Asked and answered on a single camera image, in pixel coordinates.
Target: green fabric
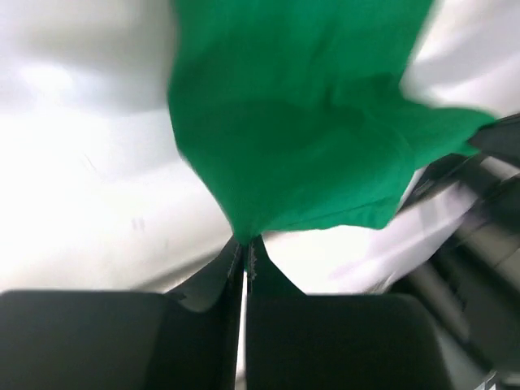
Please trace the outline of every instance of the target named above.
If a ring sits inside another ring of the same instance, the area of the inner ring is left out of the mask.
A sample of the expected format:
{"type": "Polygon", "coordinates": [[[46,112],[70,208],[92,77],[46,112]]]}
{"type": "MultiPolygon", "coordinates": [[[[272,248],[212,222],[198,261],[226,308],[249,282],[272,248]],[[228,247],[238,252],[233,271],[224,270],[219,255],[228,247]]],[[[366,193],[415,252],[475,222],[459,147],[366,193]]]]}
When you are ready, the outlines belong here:
{"type": "Polygon", "coordinates": [[[382,228],[416,168],[493,121],[403,98],[429,0],[175,0],[169,105],[181,153],[242,243],[382,228]]]}

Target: wrinkled fabric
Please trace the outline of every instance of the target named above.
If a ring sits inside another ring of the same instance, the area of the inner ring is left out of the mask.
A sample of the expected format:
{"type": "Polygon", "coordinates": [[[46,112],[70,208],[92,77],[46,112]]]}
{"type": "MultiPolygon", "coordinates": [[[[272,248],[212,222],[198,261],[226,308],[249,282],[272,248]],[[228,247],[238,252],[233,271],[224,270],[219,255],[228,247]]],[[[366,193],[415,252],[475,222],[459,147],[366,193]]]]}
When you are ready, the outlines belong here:
{"type": "Polygon", "coordinates": [[[176,0],[169,106],[180,152],[242,243],[383,228],[415,169],[493,121],[399,88],[427,0],[176,0]]]}

